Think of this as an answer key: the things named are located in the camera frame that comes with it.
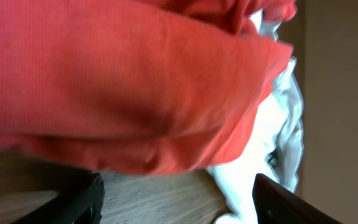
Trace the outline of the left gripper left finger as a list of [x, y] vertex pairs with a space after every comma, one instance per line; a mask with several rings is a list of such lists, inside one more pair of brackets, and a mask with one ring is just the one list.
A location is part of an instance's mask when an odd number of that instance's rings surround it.
[[12, 224], [100, 224], [104, 202], [104, 182], [99, 173], [89, 173], [86, 181], [55, 197]]

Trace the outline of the red printed t-shirt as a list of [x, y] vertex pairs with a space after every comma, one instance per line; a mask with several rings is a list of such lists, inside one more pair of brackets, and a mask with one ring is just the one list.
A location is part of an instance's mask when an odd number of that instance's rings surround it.
[[233, 161], [290, 44], [294, 0], [0, 0], [0, 151], [127, 174]]

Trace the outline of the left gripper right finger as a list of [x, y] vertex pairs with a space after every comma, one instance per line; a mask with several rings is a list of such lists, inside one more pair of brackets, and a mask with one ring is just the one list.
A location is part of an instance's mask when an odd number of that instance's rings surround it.
[[264, 174], [252, 190], [259, 224], [341, 224]]

